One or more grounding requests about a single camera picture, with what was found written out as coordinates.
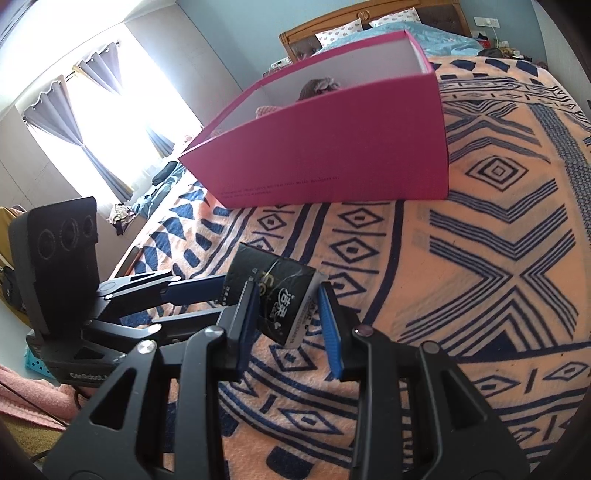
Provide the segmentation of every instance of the blue bedsheet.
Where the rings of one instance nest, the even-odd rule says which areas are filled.
[[[482,46],[473,38],[462,37],[448,33],[438,28],[429,27],[418,22],[392,22],[370,28],[350,37],[340,38],[318,53],[340,47],[366,38],[377,37],[386,33],[407,30],[417,39],[427,56],[444,57],[449,55],[475,57],[482,50]]]

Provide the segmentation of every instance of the bedspread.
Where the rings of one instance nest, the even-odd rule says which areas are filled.
[[[535,466],[591,376],[591,124],[527,62],[431,61],[450,151],[447,201],[227,210],[196,181],[159,213],[135,272],[224,273],[238,242],[310,264],[364,323],[400,342],[439,342]],[[219,386],[228,475],[347,478],[356,395],[355,383],[333,379],[317,320],[297,350],[260,337],[242,380]]]

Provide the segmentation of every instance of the white pillow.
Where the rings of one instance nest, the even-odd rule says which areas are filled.
[[[378,18],[372,22],[369,22],[369,25],[372,27],[379,27],[380,25],[384,25],[386,23],[392,22],[421,22],[421,19],[418,17],[417,10],[413,8],[409,8],[403,12],[398,12],[397,14],[389,14],[382,18]]]
[[[349,35],[363,31],[363,25],[358,18],[354,22],[346,24],[344,27],[335,28],[334,30],[327,30],[326,32],[317,33],[316,38],[320,40],[322,48],[327,47],[339,38],[348,37]]]

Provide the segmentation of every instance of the metal screw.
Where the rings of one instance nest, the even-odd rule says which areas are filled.
[[[153,334],[159,332],[161,329],[162,329],[161,323],[154,323],[147,328],[147,331],[150,335],[153,335]]]
[[[430,353],[431,355],[435,355],[436,353],[439,353],[440,347],[438,344],[436,344],[435,342],[425,342],[424,344],[421,345],[423,347],[423,350],[425,350],[427,353]]]
[[[211,325],[205,329],[205,335],[208,337],[219,337],[223,334],[223,328],[217,325]]]
[[[355,327],[355,333],[360,337],[371,337],[374,334],[374,329],[369,325],[359,325]]]
[[[151,353],[156,350],[156,342],[152,340],[144,340],[138,343],[138,352],[141,354]]]

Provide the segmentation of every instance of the black package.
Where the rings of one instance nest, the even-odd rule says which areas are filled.
[[[254,280],[261,292],[258,329],[286,348],[297,348],[312,320],[318,286],[325,279],[315,268],[240,244],[220,303],[237,304],[244,284]]]

